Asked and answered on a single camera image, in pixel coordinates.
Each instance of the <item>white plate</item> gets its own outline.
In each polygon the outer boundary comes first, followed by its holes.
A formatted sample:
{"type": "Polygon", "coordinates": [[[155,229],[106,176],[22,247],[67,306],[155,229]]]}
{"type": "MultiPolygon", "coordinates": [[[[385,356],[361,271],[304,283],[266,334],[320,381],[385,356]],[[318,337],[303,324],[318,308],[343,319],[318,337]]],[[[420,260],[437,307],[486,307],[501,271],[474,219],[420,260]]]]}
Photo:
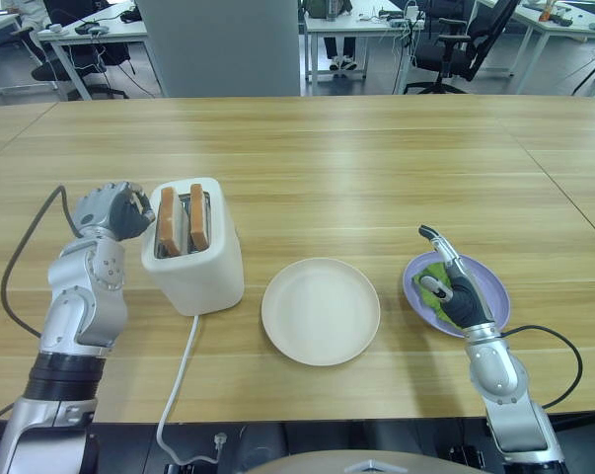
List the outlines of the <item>white plate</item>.
{"type": "Polygon", "coordinates": [[[261,320],[275,346],[308,365],[335,365],[362,353],[380,322],[367,276],[334,259],[289,265],[268,284],[261,320]]]}

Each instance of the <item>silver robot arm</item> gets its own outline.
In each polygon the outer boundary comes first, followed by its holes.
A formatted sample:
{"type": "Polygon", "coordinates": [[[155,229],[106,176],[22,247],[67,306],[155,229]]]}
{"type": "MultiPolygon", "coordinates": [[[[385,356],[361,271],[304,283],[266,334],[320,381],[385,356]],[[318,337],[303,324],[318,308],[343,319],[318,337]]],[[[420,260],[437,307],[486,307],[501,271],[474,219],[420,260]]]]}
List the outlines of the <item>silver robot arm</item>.
{"type": "Polygon", "coordinates": [[[83,474],[97,464],[86,428],[106,356],[127,318],[124,250],[154,220],[148,197],[129,182],[83,197],[73,220],[82,237],[51,265],[51,304],[25,393],[0,444],[0,474],[83,474]]]}
{"type": "Polygon", "coordinates": [[[549,417],[531,400],[527,371],[501,337],[475,278],[443,236],[424,225],[419,233],[443,258],[452,289],[431,276],[421,278],[420,284],[438,297],[466,336],[471,380],[483,397],[506,472],[567,472],[549,417]]]}

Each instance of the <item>wooden table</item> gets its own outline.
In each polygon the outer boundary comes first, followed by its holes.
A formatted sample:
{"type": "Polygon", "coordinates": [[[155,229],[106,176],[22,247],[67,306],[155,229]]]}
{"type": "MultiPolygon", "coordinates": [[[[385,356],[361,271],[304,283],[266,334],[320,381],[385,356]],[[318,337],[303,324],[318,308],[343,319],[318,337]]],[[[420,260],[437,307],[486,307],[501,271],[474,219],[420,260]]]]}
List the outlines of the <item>wooden table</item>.
{"type": "MultiPolygon", "coordinates": [[[[13,118],[0,125],[0,277],[59,182],[71,203],[108,181],[151,192],[212,176],[223,186],[247,289],[238,306],[201,322],[172,421],[482,415],[463,342],[423,323],[399,290],[405,265],[430,250],[420,223],[501,277],[508,327],[547,325],[580,347],[584,378],[553,411],[595,410],[595,99],[173,99],[35,110],[0,109],[13,118]],[[374,342],[334,367],[293,362],[260,325],[270,279],[316,256],[357,266],[381,301],[374,342]]],[[[13,305],[37,328],[46,269],[70,239],[57,204],[16,266],[13,305]]],[[[126,243],[130,319],[107,362],[99,421],[158,420],[190,325],[142,269],[139,244],[126,243]]],[[[542,333],[510,339],[537,401],[564,390],[575,371],[568,349],[542,333]]],[[[0,306],[0,407],[23,392],[36,352],[0,306]]]]}

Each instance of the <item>sneaker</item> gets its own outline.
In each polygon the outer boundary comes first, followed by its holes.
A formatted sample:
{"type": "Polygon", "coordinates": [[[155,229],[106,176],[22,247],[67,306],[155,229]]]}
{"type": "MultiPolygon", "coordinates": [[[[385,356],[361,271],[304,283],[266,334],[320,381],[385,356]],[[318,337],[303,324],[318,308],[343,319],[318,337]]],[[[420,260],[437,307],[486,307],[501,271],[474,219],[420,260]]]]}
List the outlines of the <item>sneaker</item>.
{"type": "Polygon", "coordinates": [[[356,64],[356,61],[348,56],[344,56],[340,63],[340,68],[345,71],[353,71],[357,66],[358,64],[356,64]]]}
{"type": "Polygon", "coordinates": [[[340,69],[342,58],[335,56],[330,63],[330,71],[338,71],[340,69]]]}

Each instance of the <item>white cord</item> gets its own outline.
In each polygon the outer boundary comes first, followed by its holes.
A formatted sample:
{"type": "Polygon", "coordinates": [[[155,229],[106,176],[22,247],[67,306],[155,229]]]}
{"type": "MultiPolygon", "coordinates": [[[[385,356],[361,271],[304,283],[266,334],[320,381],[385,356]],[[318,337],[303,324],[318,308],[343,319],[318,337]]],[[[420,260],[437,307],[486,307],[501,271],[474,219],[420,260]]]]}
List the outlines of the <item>white cord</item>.
{"type": "Polygon", "coordinates": [[[181,359],[181,365],[179,365],[179,373],[177,374],[177,378],[175,379],[175,384],[172,387],[172,393],[170,394],[170,398],[168,399],[168,403],[166,403],[166,408],[163,411],[163,415],[161,415],[161,420],[159,421],[159,425],[157,426],[157,444],[161,446],[161,448],[170,454],[173,461],[180,466],[185,466],[186,464],[192,464],[193,462],[197,461],[204,461],[210,464],[218,464],[220,460],[220,453],[222,452],[222,445],[224,444],[225,439],[217,439],[215,438],[214,441],[216,443],[216,458],[212,459],[208,456],[195,456],[187,460],[181,461],[175,451],[169,447],[163,441],[163,427],[164,424],[168,421],[168,417],[170,416],[170,410],[172,409],[172,405],[175,403],[177,399],[177,395],[179,394],[179,389],[181,388],[181,382],[183,381],[183,377],[186,373],[186,366],[187,366],[187,359],[189,358],[189,353],[191,352],[191,348],[194,344],[194,337],[196,335],[196,328],[198,327],[198,315],[194,316],[194,322],[191,325],[191,331],[189,331],[189,338],[187,339],[186,350],[183,352],[183,358],[181,359]]]}

